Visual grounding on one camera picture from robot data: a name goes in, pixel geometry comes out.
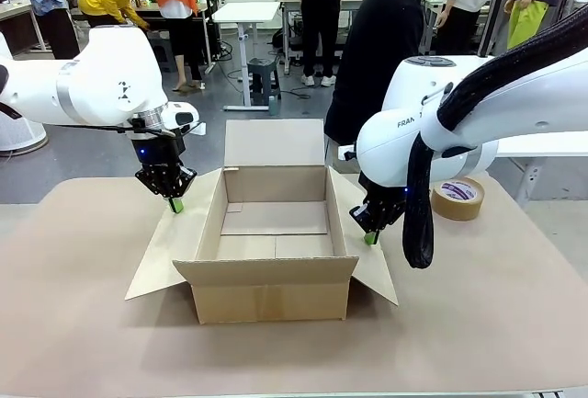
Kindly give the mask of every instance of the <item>black pants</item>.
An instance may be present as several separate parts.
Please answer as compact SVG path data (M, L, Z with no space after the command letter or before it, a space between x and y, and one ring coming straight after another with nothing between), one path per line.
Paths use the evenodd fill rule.
M172 53L174 56L184 55L187 65L190 66L192 79L202 81L198 63L201 49L198 43L197 22L194 20L194 14L188 18L166 18L165 22L169 29Z
M120 26L120 23L111 15L86 15L85 19L88 20L88 24L91 28L98 26Z
M74 25L66 9L53 9L37 17L40 33L51 45L56 60L71 60L80 54Z
M471 37L476 32L478 12L453 7L445 25L437 31L437 55L466 55Z
M333 76L334 45L339 31L339 11L302 8L302 48L304 51L304 74L314 75L319 34L322 41L322 75Z

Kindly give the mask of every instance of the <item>tape roll core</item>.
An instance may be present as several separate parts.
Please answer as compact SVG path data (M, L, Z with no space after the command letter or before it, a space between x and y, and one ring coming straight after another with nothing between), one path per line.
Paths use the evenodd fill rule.
M434 185L433 211L452 221L471 221L480 214L484 188L467 177L450 179Z

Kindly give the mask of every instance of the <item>white sneaker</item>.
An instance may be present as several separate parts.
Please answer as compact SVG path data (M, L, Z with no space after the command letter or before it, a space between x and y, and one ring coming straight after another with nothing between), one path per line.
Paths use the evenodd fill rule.
M314 76L307 76L306 74L302 74L300 80L305 86L314 87Z
M322 80L321 80L321 86L323 87L330 87L332 85L334 85L334 83L337 81L337 77L335 75L333 76L323 76Z

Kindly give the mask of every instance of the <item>gray stool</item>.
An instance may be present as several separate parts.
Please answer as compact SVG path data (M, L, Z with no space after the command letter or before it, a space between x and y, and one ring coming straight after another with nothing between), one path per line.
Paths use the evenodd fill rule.
M172 43L170 40L162 38L159 32L150 32L147 36L147 40L149 40L153 53L155 53L155 59L159 64L159 68L165 72L177 72L175 57L172 52Z
M277 77L277 65L275 61L253 58L247 63L249 72L253 74L254 81L251 84L251 97L255 101L261 100L262 106L269 106L269 97L282 98Z

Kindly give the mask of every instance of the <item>open cardboard box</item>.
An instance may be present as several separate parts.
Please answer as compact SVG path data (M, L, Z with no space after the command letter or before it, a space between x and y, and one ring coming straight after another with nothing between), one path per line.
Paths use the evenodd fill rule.
M324 166L321 120L230 120L224 168L165 210L126 300L187 281L202 324L345 319L353 276L398 304L362 199Z

